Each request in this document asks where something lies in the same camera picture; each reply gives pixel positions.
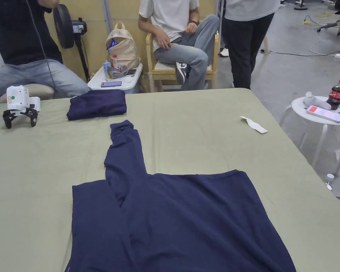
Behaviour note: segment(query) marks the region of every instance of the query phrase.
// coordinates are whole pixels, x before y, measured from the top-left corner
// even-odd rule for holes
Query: wristwatch
[[[189,24],[190,24],[191,22],[193,22],[194,24],[196,24],[197,26],[199,26],[199,23],[198,23],[198,22],[196,22],[196,21],[190,21]]]

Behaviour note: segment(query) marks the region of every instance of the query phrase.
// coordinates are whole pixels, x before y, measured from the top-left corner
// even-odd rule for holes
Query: white tag
[[[265,130],[263,127],[261,127],[260,124],[257,124],[257,123],[255,123],[255,122],[253,122],[253,121],[250,120],[249,118],[246,118],[246,117],[243,117],[243,116],[241,116],[241,118],[242,118],[242,119],[245,119],[245,120],[247,121],[248,125],[249,125],[252,129],[258,131],[259,133],[264,134],[264,133],[267,133],[267,132],[268,132],[268,131]]]

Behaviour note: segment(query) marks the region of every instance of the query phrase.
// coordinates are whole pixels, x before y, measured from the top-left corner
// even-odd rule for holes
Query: black t-shirt
[[[44,12],[52,10],[28,0],[48,59],[63,62],[50,36]],[[0,0],[0,52],[6,64],[26,64],[45,59],[26,0]]]

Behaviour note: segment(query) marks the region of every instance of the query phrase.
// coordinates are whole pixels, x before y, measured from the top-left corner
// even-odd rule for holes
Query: man in white t-shirt
[[[199,24],[199,0],[141,0],[138,27],[156,36],[155,57],[175,64],[182,90],[201,90],[214,51],[219,18]]]
[[[229,49],[235,88],[250,89],[256,56],[279,0],[227,0],[222,36]]]

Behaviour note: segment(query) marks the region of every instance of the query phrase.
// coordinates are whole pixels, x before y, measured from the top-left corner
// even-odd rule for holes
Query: coca-cola bottle
[[[335,110],[340,106],[340,80],[339,84],[332,88],[326,102],[331,105],[331,110]]]

